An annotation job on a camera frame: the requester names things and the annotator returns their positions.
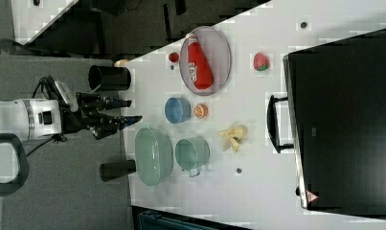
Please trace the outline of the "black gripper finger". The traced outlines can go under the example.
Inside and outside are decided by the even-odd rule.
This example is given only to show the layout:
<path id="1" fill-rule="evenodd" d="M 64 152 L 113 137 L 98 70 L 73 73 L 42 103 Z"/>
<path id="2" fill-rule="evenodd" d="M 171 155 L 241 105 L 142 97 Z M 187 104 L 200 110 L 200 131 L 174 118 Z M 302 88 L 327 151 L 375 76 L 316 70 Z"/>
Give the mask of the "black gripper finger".
<path id="1" fill-rule="evenodd" d="M 108 116 L 105 118 L 102 127 L 107 130 L 123 130 L 140 122 L 142 119 L 142 116 Z"/>
<path id="2" fill-rule="evenodd" d="M 105 110 L 110 110 L 114 108 L 124 108 L 124 107 L 130 107 L 132 104 L 132 101 L 125 101 L 120 99 L 110 99 L 105 100 L 103 104 L 103 108 Z"/>

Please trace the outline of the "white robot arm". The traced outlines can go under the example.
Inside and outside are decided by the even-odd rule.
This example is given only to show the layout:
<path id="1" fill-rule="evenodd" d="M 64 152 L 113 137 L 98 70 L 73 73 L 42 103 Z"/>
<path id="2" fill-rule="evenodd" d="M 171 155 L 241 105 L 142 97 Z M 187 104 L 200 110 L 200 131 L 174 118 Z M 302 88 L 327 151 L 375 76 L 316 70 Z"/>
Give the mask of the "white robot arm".
<path id="1" fill-rule="evenodd" d="M 84 129 L 99 140 L 140 122 L 139 116 L 111 116 L 106 110 L 130 107 L 132 101 L 98 94 L 77 93 L 71 99 L 18 99 L 0 101 L 0 134 L 12 133 L 20 141 L 60 138 Z"/>

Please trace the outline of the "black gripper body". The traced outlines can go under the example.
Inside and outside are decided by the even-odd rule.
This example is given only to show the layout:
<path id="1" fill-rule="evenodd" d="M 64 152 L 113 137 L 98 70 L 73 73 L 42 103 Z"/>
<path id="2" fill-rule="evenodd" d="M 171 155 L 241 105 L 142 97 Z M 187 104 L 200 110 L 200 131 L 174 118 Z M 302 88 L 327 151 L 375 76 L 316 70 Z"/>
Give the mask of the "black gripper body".
<path id="1" fill-rule="evenodd" d="M 102 101 L 98 94 L 77 93 L 76 102 L 78 110 L 72 112 L 68 106 L 60 109 L 62 121 L 62 133 L 77 133 L 83 129 L 89 129 L 99 124 L 104 117 L 99 109 L 95 106 Z"/>

